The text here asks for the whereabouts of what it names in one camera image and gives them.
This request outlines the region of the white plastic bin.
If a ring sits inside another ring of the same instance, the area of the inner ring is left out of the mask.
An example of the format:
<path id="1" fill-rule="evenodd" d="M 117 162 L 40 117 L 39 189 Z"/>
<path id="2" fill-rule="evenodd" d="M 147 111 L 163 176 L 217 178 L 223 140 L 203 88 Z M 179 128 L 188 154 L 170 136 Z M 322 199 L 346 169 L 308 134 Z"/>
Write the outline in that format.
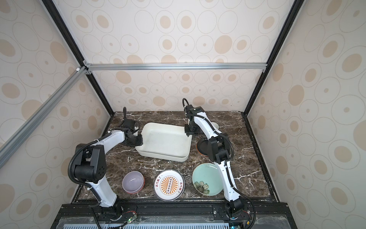
<path id="1" fill-rule="evenodd" d="M 143 144 L 135 148 L 141 156 L 177 162 L 189 157 L 192 136 L 186 135 L 184 127 L 147 123 L 141 135 Z"/>

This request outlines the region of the green floral ceramic plate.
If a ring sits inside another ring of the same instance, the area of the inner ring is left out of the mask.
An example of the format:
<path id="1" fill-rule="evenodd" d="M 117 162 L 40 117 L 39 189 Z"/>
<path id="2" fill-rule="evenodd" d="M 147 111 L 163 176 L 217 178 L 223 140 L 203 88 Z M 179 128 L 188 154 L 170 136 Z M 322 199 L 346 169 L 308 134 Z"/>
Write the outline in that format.
<path id="1" fill-rule="evenodd" d="M 194 188 L 205 196 L 216 196 L 223 190 L 223 183 L 214 164 L 203 163 L 197 166 L 192 175 Z"/>

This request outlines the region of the white plate orange sunburst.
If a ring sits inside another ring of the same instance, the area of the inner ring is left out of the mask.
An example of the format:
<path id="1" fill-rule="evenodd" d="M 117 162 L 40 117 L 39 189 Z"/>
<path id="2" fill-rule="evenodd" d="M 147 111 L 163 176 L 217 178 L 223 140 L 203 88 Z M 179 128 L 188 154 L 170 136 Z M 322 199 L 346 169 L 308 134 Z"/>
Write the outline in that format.
<path id="1" fill-rule="evenodd" d="M 178 199 L 185 188 L 185 179 L 181 173 L 174 169 L 162 171 L 155 179 L 154 192 L 163 201 Z"/>

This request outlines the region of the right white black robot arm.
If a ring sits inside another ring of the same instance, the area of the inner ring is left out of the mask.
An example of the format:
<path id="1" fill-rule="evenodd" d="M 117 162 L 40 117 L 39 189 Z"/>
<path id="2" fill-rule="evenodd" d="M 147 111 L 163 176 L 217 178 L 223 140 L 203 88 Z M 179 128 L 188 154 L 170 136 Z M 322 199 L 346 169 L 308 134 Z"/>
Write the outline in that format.
<path id="1" fill-rule="evenodd" d="M 223 184 L 226 214 L 230 219 L 238 218 L 247 213 L 249 219 L 243 229 L 250 229 L 256 220 L 256 210 L 252 200 L 240 192 L 234 181 L 231 161 L 234 159 L 234 147 L 227 134 L 216 128 L 200 106 L 193 107 L 186 98 L 182 99 L 187 136 L 203 133 L 205 138 L 197 143 L 197 150 L 206 155 L 218 169 Z"/>

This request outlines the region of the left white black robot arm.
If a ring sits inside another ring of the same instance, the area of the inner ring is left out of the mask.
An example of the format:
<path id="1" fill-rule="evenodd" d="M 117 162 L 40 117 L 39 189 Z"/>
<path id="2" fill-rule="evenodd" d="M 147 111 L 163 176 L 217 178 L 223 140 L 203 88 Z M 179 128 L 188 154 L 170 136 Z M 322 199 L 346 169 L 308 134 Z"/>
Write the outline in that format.
<path id="1" fill-rule="evenodd" d="M 67 169 L 69 179 L 87 187 L 102 208 L 112 207 L 117 202 L 117 194 L 112 191 L 106 178 L 106 153 L 119 144 L 132 148 L 143 144 L 143 137 L 138 133 L 139 127 L 136 121 L 126 117 L 125 107 L 123 114 L 123 121 L 117 128 L 90 143 L 79 144 Z"/>

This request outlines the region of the black plate orange rim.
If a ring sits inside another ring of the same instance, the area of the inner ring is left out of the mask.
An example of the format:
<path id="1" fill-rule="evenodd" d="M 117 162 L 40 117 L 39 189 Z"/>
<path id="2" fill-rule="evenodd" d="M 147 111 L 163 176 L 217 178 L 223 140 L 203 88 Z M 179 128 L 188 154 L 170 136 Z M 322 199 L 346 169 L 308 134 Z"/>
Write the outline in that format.
<path id="1" fill-rule="evenodd" d="M 197 142 L 197 151 L 204 156 L 211 156 L 213 153 L 213 148 L 211 142 L 207 138 L 202 138 Z"/>

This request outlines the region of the purple ceramic mug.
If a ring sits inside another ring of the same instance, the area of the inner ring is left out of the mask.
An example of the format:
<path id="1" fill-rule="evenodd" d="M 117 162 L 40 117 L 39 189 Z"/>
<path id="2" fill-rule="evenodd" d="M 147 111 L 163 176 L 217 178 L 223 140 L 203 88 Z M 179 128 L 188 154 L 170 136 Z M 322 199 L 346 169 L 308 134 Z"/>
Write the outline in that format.
<path id="1" fill-rule="evenodd" d="M 212 122 L 211 124 L 212 124 L 214 129 L 217 129 L 217 130 L 219 129 L 219 125 L 217 123 Z"/>

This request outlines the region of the purple bowl red rim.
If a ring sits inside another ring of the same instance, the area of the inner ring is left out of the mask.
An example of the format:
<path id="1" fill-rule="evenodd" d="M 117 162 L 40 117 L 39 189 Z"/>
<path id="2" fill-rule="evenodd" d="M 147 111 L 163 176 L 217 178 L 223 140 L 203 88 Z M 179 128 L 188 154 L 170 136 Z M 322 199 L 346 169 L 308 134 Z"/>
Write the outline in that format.
<path id="1" fill-rule="evenodd" d="M 129 194 L 136 194 L 145 185 L 145 178 L 139 171 L 131 171 L 123 179 L 123 189 Z"/>

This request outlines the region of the horizontal aluminium frame bar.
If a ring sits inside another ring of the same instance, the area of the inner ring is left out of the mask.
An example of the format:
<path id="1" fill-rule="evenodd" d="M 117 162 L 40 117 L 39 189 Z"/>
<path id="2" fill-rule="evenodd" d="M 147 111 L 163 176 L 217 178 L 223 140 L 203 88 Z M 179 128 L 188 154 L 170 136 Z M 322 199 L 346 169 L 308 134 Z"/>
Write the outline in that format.
<path id="1" fill-rule="evenodd" d="M 266 63 L 167 63 L 167 64 L 91 64 L 83 68 L 89 72 L 157 72 L 157 71 L 207 71 L 207 70 L 264 70 Z"/>

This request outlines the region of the left slanted aluminium frame bar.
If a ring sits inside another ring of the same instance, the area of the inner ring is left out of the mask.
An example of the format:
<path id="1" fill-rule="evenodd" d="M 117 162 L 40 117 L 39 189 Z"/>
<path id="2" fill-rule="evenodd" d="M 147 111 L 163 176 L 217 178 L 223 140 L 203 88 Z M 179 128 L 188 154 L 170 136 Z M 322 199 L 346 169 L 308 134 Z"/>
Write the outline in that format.
<path id="1" fill-rule="evenodd" d="M 70 91 L 79 78 L 85 74 L 86 67 L 79 67 L 78 70 L 76 70 L 9 138 L 9 140 L 1 147 L 1 167 L 3 167 L 9 161 L 12 155 L 65 97 L 65 95 Z"/>

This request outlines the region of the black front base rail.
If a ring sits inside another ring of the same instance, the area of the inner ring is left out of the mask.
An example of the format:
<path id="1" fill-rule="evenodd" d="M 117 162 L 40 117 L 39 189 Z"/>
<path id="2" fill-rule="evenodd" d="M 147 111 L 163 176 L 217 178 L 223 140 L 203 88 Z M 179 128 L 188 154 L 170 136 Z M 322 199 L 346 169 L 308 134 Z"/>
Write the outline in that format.
<path id="1" fill-rule="evenodd" d="M 295 229 L 286 203 L 255 201 L 229 217 L 223 201 L 122 201 L 120 210 L 92 203 L 62 205 L 52 229 Z"/>

